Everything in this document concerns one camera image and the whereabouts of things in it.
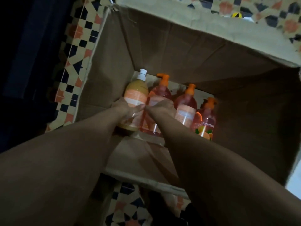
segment orange pump bottle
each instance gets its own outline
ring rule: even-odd
[[[157,77],[162,77],[162,80],[160,81],[159,85],[153,88],[149,95],[148,99],[146,101],[146,104],[149,106],[154,106],[158,102],[169,99],[171,100],[171,93],[168,89],[168,79],[169,75],[167,74],[157,74]],[[142,120],[140,123],[140,131],[153,135],[153,136],[159,136],[162,137],[161,131],[158,128],[155,121],[147,114],[146,111],[144,111],[142,115]]]
[[[195,85],[189,84],[185,94],[179,96],[174,102],[175,109],[177,110],[175,118],[187,128],[190,128],[198,107],[197,102],[193,97],[194,89]]]
[[[213,129],[216,121],[213,113],[215,102],[214,98],[209,97],[204,107],[197,110],[190,126],[191,130],[208,140],[213,138]]]

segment forearm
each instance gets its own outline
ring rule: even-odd
[[[300,223],[300,200],[253,164],[172,117],[154,119],[179,178],[200,211],[207,209],[222,225]]]
[[[1,154],[0,218],[72,224],[105,166],[108,140],[122,116],[111,108]]]

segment soap bottle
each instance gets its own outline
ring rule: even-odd
[[[124,99],[130,107],[145,104],[148,99],[148,87],[145,83],[147,70],[140,69],[137,79],[132,81],[127,87]],[[137,131],[140,126],[143,111],[136,114],[135,117],[122,121],[118,126],[130,131]]]
[[[215,102],[214,98],[209,97],[204,107],[197,110],[190,127],[195,133],[208,140],[213,138],[213,129],[216,121],[213,113]]]
[[[171,100],[171,93],[168,89],[168,79],[169,75],[167,74],[157,74],[157,77],[162,77],[162,80],[160,81],[159,85],[153,88],[149,95],[148,100],[146,102],[149,106],[154,106],[158,102],[169,99]],[[142,121],[140,125],[140,131],[153,135],[162,137],[161,131],[159,130],[157,124],[155,121],[147,114],[145,111],[142,116]]]
[[[175,118],[187,128],[190,128],[198,107],[193,97],[194,89],[195,85],[189,84],[185,94],[179,96],[174,102],[175,109],[177,110]]]

